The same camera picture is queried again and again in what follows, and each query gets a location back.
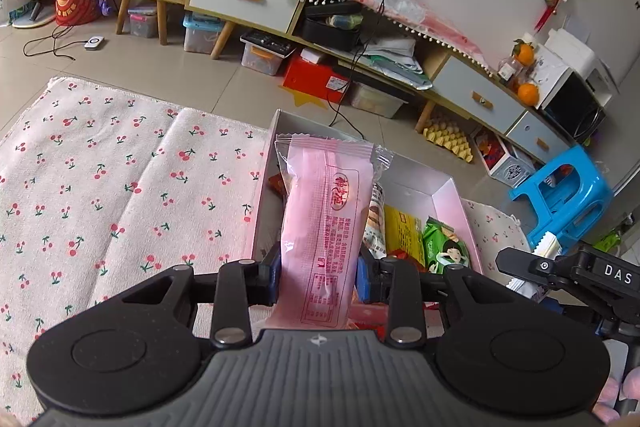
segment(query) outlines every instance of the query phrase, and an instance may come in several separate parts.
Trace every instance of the yellow snack package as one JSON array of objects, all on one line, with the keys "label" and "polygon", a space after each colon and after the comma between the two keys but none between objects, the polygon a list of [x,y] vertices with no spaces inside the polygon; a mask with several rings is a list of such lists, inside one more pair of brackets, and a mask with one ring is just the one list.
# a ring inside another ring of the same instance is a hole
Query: yellow snack package
[{"label": "yellow snack package", "polygon": [[385,205],[386,253],[399,259],[411,258],[425,271],[422,221],[411,214]]}]

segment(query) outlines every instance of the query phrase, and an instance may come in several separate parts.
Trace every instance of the wooden leg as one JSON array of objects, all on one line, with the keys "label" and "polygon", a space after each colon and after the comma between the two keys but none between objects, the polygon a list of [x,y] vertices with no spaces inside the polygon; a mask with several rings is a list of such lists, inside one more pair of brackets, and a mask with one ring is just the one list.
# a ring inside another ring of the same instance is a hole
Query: wooden leg
[{"label": "wooden leg", "polygon": [[166,1],[158,1],[158,36],[160,44],[166,46]]},{"label": "wooden leg", "polygon": [[124,26],[124,19],[127,18],[127,10],[129,9],[129,2],[131,0],[121,0],[120,9],[118,10],[118,22],[116,23],[116,35],[122,35],[122,27]]},{"label": "wooden leg", "polygon": [[418,118],[418,123],[415,124],[416,132],[422,134],[422,131],[424,131],[424,128],[426,127],[427,120],[431,118],[431,113],[435,107],[436,103],[433,102],[433,100],[427,100],[427,105],[424,106],[422,114],[420,115],[420,118]]},{"label": "wooden leg", "polygon": [[218,57],[220,57],[220,54],[222,53],[222,50],[225,48],[226,42],[229,40],[229,37],[231,36],[231,32],[234,30],[235,27],[236,27],[235,22],[227,21],[225,23],[225,27],[222,28],[222,31],[220,32],[220,36],[216,41],[216,45],[213,46],[213,51],[211,52],[212,60],[218,60]]}]

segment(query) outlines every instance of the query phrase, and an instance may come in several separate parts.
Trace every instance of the blue plastic stool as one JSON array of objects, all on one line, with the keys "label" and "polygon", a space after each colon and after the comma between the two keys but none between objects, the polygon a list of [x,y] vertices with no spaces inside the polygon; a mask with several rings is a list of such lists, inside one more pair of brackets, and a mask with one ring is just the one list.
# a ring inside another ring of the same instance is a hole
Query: blue plastic stool
[{"label": "blue plastic stool", "polygon": [[[571,165],[574,169],[556,187],[550,187],[544,182],[545,178],[562,165]],[[528,196],[538,214],[537,226],[527,234],[531,248],[535,248],[549,231],[566,250],[602,217],[613,199],[613,191],[586,152],[577,145],[509,191],[512,201],[520,196]]]}]

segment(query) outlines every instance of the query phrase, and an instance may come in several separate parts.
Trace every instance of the red box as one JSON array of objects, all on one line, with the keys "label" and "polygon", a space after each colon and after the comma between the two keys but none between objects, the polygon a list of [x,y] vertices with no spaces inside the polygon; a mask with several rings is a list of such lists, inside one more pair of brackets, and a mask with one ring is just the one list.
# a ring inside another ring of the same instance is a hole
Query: red box
[{"label": "red box", "polygon": [[284,87],[306,92],[322,100],[339,103],[348,85],[348,79],[335,74],[331,67],[307,62],[300,53],[291,57],[287,73],[284,76]]}]

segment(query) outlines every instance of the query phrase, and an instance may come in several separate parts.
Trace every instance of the white remote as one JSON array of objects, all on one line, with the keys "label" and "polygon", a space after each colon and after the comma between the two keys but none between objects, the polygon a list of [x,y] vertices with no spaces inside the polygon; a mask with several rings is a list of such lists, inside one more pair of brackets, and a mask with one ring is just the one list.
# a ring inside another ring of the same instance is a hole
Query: white remote
[{"label": "white remote", "polygon": [[84,48],[86,50],[96,50],[98,49],[98,47],[100,46],[100,44],[102,44],[102,41],[104,40],[104,37],[99,37],[99,36],[95,36],[95,37],[91,37],[85,44],[84,44]]}]

